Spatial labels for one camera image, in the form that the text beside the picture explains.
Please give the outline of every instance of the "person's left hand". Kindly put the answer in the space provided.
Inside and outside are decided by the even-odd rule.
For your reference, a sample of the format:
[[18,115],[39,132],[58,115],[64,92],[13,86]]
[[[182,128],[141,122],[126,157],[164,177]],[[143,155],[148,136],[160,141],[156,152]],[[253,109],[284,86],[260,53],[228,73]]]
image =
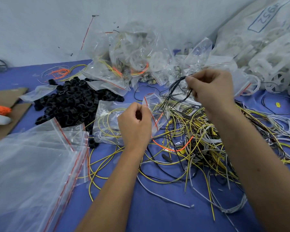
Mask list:
[[125,149],[144,153],[151,138],[151,112],[148,107],[132,103],[118,116],[118,126]]

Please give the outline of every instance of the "table surface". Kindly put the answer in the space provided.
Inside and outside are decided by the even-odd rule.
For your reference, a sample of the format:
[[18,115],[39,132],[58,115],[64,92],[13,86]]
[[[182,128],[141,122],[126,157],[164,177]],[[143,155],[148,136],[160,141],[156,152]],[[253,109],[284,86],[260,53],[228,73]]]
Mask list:
[[[44,70],[53,66],[68,65],[71,67],[76,64],[88,64],[89,62],[90,60],[84,60],[78,62],[11,68],[7,72],[0,74],[0,90],[27,87],[29,88],[29,91],[32,91],[36,86],[41,85],[37,81],[37,75],[40,75]],[[136,93],[136,97],[142,98],[145,94],[153,92],[154,90],[155,89],[149,87],[141,87],[140,92]],[[131,103],[135,101],[133,93],[134,91],[131,91],[125,95],[125,102]],[[261,99],[265,94],[267,94],[267,92],[258,91],[253,96],[240,96],[237,99],[244,101],[245,105],[248,107],[252,107],[259,111],[269,112],[261,105]],[[281,108],[275,106],[276,102],[281,104]],[[290,99],[278,96],[268,96],[266,98],[266,104],[276,113],[290,113]],[[37,117],[42,114],[43,111],[37,112],[32,106],[12,132],[21,132],[32,128],[35,126],[34,123]],[[152,152],[159,150],[158,146],[152,146],[154,146],[152,147]],[[100,144],[99,147],[94,150],[91,161],[99,160],[113,153],[114,150],[115,147],[112,145]],[[100,176],[108,177],[111,174],[116,165],[116,160],[119,158],[118,155],[120,154],[116,155],[117,156],[114,157],[114,160],[111,160],[110,163],[99,172]],[[168,167],[166,168],[166,171],[179,175],[181,173],[179,167],[180,166]],[[152,163],[144,164],[142,170],[148,175],[164,179],[166,178],[166,176]],[[187,187],[186,193],[184,193],[184,184],[158,184],[147,180],[143,176],[139,177],[142,183],[156,194],[182,204],[194,204],[194,208],[188,209],[168,203],[149,194],[139,184],[139,182],[136,182],[126,231],[235,231],[226,216],[217,209],[214,209],[216,220],[213,221],[209,203],[198,195],[190,185]],[[105,180],[95,179],[95,183],[99,187],[102,187]],[[205,178],[200,172],[193,179],[193,186],[203,195],[208,196]],[[211,181],[211,186],[224,208],[230,208],[237,205],[242,197],[242,192],[233,184],[231,184],[231,190],[229,190],[226,185],[222,186],[213,179]],[[91,200],[88,195],[88,187],[89,184],[84,183],[74,188],[70,203],[58,224],[56,232],[74,231],[91,205]],[[97,196],[98,192],[99,190],[97,188],[94,186],[91,187],[91,193],[94,198]],[[239,232],[261,231],[259,223],[248,203],[241,211],[232,214],[229,217]]]

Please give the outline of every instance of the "forearm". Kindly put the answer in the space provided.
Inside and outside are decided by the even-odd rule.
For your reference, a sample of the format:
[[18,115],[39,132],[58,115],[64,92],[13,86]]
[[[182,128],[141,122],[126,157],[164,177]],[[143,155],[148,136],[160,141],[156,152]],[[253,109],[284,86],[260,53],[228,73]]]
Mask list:
[[143,150],[124,150],[75,232],[125,231]]
[[261,224],[290,231],[288,168],[236,107],[220,113],[214,124]]

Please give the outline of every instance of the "hand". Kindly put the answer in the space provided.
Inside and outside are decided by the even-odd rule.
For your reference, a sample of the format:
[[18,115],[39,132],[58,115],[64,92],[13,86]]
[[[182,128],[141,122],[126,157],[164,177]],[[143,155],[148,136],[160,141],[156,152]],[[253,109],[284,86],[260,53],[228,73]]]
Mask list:
[[207,69],[186,77],[194,99],[205,107],[210,121],[224,110],[236,108],[232,75],[227,71]]
[[144,154],[151,138],[151,112],[148,107],[132,103],[118,116],[118,126],[125,149],[141,150]]

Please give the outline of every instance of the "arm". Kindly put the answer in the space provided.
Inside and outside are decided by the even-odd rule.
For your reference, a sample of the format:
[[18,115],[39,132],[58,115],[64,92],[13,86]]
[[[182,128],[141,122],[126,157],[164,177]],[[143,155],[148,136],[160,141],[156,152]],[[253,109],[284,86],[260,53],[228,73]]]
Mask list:
[[[142,119],[136,118],[140,111]],[[75,232],[125,231],[139,165],[151,137],[151,112],[131,104],[118,117],[125,149]]]
[[231,74],[205,70],[186,81],[219,131],[262,226],[267,231],[290,231],[290,171],[236,107]]

